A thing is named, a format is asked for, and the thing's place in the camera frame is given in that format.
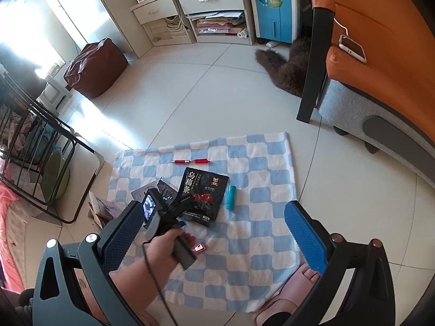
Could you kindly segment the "person left forearm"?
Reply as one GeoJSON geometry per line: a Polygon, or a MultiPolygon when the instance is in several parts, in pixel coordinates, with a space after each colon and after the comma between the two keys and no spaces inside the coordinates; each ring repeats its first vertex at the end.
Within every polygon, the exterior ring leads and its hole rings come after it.
{"type": "Polygon", "coordinates": [[[111,274],[111,279],[144,325],[158,325],[146,311],[148,305],[157,297],[158,290],[144,260],[111,274]]]}

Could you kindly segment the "person left hand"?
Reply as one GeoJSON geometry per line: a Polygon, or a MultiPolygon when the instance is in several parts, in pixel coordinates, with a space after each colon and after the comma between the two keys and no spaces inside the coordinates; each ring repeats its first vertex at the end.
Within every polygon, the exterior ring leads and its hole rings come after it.
{"type": "Polygon", "coordinates": [[[183,229],[171,229],[162,236],[152,239],[145,249],[145,264],[152,279],[162,289],[178,262],[173,257],[175,239],[183,236],[183,229]]]}

